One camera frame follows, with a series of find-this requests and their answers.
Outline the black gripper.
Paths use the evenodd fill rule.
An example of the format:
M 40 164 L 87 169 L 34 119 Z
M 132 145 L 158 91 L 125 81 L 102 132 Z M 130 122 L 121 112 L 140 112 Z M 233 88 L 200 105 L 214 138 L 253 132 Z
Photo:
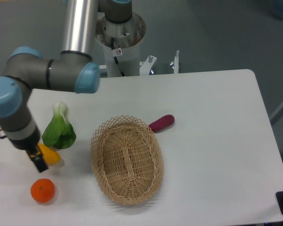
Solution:
M 30 160 L 35 164 L 37 170 L 42 173 L 48 169 L 48 165 L 43 159 L 42 151 L 38 145 L 28 147 L 25 152 L 29 156 Z

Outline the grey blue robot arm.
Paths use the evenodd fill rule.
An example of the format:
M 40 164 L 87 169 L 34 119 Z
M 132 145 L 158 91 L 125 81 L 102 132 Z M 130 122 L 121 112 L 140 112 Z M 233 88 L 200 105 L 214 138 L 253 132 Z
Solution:
M 0 76 L 0 132 L 12 145 L 26 151 L 39 172 L 48 167 L 38 148 L 40 132 L 27 107 L 33 89 L 95 93 L 99 67 L 92 62 L 97 14 L 114 24 L 132 18 L 129 0 L 68 0 L 60 59 L 44 59 L 29 47 L 19 47 Z

